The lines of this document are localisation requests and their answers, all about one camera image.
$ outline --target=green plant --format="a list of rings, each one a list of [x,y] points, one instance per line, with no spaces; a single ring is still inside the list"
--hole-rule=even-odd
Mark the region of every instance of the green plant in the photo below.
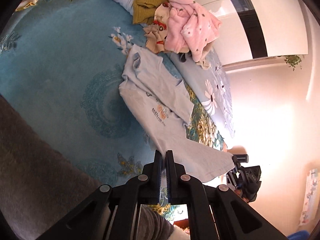
[[[284,56],[285,60],[284,62],[286,62],[287,64],[289,64],[288,67],[292,67],[293,71],[296,68],[296,66],[298,65],[298,63],[301,62],[301,58],[298,55],[286,55]]]

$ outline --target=brown fuzzy fabric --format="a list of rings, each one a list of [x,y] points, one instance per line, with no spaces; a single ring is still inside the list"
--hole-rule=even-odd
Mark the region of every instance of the brown fuzzy fabric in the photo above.
[[[14,233],[34,240],[101,183],[73,167],[0,95],[0,210]],[[167,240],[173,226],[141,209],[139,240]]]

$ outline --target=pink fleece garment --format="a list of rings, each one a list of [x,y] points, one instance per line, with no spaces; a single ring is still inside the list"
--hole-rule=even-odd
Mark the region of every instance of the pink fleece garment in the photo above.
[[[178,53],[182,47],[189,47],[193,60],[198,62],[203,48],[218,37],[221,22],[194,0],[168,1],[173,7],[164,48]]]

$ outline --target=metal screw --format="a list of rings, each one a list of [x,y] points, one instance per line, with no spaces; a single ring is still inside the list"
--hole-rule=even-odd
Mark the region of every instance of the metal screw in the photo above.
[[[221,184],[218,186],[221,191],[228,191],[229,187],[225,184]]]
[[[180,179],[183,181],[188,181],[188,180],[190,180],[190,176],[187,174],[183,174],[183,175],[181,175]]]
[[[108,185],[102,185],[100,187],[101,192],[108,192],[110,190],[110,187]]]
[[[141,174],[138,176],[138,180],[145,181],[147,179],[148,179],[148,176],[146,174]]]

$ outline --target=black stripe panel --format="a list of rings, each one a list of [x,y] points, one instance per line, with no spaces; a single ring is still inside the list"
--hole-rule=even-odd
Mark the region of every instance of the black stripe panel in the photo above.
[[[267,47],[256,10],[251,0],[231,0],[243,25],[252,57],[267,57]]]

